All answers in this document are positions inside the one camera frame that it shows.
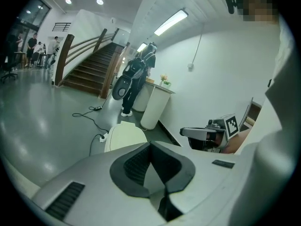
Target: white table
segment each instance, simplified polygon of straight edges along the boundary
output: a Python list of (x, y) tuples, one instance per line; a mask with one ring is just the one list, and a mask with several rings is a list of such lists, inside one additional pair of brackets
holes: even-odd
[(153, 130), (156, 127), (171, 94), (174, 92), (169, 89), (145, 83), (133, 105), (133, 110), (144, 112), (140, 122), (143, 128)]

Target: stair step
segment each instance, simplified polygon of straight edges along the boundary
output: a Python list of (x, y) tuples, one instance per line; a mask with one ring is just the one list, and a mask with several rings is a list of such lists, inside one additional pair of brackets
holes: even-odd
[(90, 68), (90, 67), (84, 66), (84, 65), (79, 65), (77, 67), (77, 69), (79, 69), (81, 71), (88, 72), (88, 73), (96, 74), (96, 75), (99, 75), (99, 76), (104, 76), (104, 77), (105, 77), (105, 74), (106, 74), (105, 71), (101, 71), (101, 70), (98, 70), (98, 69)]
[(110, 53), (110, 54), (113, 54), (115, 52), (115, 48), (114, 49), (101, 49), (98, 51), (98, 53)]
[(105, 79), (105, 75), (101, 76), (101, 75), (97, 75), (97, 74), (94, 74), (94, 73), (89, 73), (89, 72), (83, 71), (79, 68), (74, 69), (71, 74), (74, 74), (74, 75), (77, 75), (77, 76), (80, 76), (80, 77), (84, 77), (84, 78), (87, 78), (89, 80), (100, 82), (100, 83), (103, 83), (104, 79)]
[(85, 67), (89, 67), (91, 69), (96, 69), (99, 70), (101, 72), (107, 73), (108, 70), (108, 66), (107, 65), (103, 65), (103, 64), (99, 64), (97, 62), (93, 62), (93, 61), (85, 61), (82, 63), (83, 66)]
[(93, 54), (91, 58), (105, 58), (111, 60), (113, 55), (107, 55), (107, 54)]
[(85, 62), (92, 62), (94, 64), (102, 64), (104, 66), (109, 66), (109, 64), (110, 64), (109, 61), (104, 61), (104, 60), (100, 60), (100, 59), (96, 59), (96, 58), (88, 58), (87, 60), (85, 60)]
[(94, 53), (92, 56), (107, 56), (112, 57), (114, 53), (102, 51), (101, 53)]
[(95, 80), (88, 79), (83, 76), (75, 75), (75, 74), (69, 74), (67, 77), (67, 80), (73, 81), (77, 84), (85, 85), (91, 88), (95, 89), (101, 89), (103, 87), (103, 83)]
[(94, 56), (91, 56), (90, 58), (105, 61), (106, 63), (109, 63), (111, 61), (111, 57), (108, 58), (108, 57), (104, 57), (104, 56), (94, 55)]
[(91, 93), (91, 94), (94, 94), (94, 95), (97, 95), (97, 96), (100, 95), (100, 92), (101, 92), (101, 90), (99, 90), (99, 89), (95, 89), (93, 87), (78, 84), (76, 82), (69, 81), (69, 80), (64, 80), (63, 85), (67, 86), (67, 87), (71, 87), (73, 89), (78, 89), (78, 90), (81, 90), (81, 91), (84, 91), (84, 92), (88, 92), (88, 93)]

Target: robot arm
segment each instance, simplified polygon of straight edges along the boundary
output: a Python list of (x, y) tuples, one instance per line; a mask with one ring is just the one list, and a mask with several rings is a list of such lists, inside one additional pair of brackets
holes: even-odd
[(229, 140), (239, 133), (235, 115), (209, 120), (205, 128), (182, 128), (180, 135), (187, 137), (192, 149), (221, 152)]

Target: black vent grille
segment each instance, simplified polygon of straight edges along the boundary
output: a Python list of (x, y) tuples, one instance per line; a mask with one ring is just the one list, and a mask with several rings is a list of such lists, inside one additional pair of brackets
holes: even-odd
[(72, 182), (45, 210), (48, 214), (58, 220), (63, 220), (75, 203), (85, 185)]

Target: power strip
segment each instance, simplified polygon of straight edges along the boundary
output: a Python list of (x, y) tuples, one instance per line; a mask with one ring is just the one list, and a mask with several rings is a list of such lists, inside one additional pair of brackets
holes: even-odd
[(102, 137), (99, 138), (99, 142), (104, 143), (107, 139), (108, 139), (108, 133), (105, 133), (103, 138)]
[(94, 111), (100, 111), (102, 109), (102, 107), (101, 106), (99, 106), (99, 107), (95, 107), (94, 108)]

